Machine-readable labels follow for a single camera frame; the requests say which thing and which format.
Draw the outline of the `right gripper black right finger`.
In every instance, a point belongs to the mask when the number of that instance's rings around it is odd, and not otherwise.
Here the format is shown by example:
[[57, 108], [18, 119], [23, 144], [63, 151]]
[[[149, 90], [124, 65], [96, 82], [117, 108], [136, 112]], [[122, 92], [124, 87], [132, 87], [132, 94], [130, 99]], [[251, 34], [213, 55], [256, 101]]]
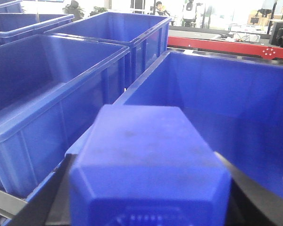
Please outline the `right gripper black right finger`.
[[231, 173], [231, 194], [247, 223], [255, 226], [283, 226], [283, 199], [252, 180], [220, 153], [214, 154]]

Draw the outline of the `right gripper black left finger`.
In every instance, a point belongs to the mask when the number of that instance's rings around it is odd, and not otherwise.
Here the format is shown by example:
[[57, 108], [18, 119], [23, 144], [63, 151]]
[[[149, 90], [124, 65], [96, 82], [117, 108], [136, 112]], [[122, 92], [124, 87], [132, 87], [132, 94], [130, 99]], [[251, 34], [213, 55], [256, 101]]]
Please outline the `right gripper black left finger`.
[[64, 160], [36, 188], [20, 212], [4, 223], [6, 226], [68, 226], [69, 171], [76, 154], [67, 154]]

